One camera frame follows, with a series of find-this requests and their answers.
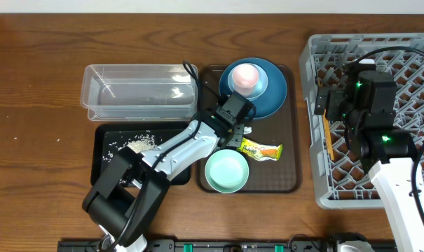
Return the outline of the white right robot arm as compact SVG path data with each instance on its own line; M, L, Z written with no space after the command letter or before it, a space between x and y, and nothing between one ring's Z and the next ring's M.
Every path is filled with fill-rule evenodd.
M319 87L316 115L344 124L348 150L361 162L388 216L399 251L424 251L421 151L395 127L394 83L339 89Z

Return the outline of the yellow snack wrapper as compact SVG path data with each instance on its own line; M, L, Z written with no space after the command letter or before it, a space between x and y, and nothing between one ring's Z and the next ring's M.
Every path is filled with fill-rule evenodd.
M259 162L267 160L278 161L282 155L283 145L264 145L246 138L242 138L242 143L240 147L236 148L236 150Z

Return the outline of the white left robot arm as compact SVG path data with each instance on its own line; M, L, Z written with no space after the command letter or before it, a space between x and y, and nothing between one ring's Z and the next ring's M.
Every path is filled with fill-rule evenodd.
M90 189L83 210L113 240L99 251L128 249L143 236L172 180L194 162L224 148L245 123L249 108L201 111L186 129L161 145L136 153L122 148Z

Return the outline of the pink plastic cup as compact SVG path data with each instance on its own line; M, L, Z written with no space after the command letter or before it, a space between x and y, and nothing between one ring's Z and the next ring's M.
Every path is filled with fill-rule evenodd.
M250 96L259 80L259 72L252 64L239 64L232 73L235 91L243 96Z

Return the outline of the white napkin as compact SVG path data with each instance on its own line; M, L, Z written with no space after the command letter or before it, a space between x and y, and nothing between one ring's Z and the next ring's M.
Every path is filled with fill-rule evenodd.
M243 134L250 134L252 132L251 127L244 127Z

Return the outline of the wooden chopstick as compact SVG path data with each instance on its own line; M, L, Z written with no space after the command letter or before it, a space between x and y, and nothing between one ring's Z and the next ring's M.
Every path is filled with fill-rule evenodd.
M328 98L329 98L329 88L324 87L323 84L321 84L319 79L317 79L317 86L318 86L317 91L327 91L328 92ZM334 161L334 151L333 151L333 146L332 146L332 142L331 142L330 124L329 124L329 121L326 118L326 110L325 110L324 114L321 115L321 116L322 116L322 122L323 122L323 127L324 127L324 135L325 135L327 152L328 152L330 160Z

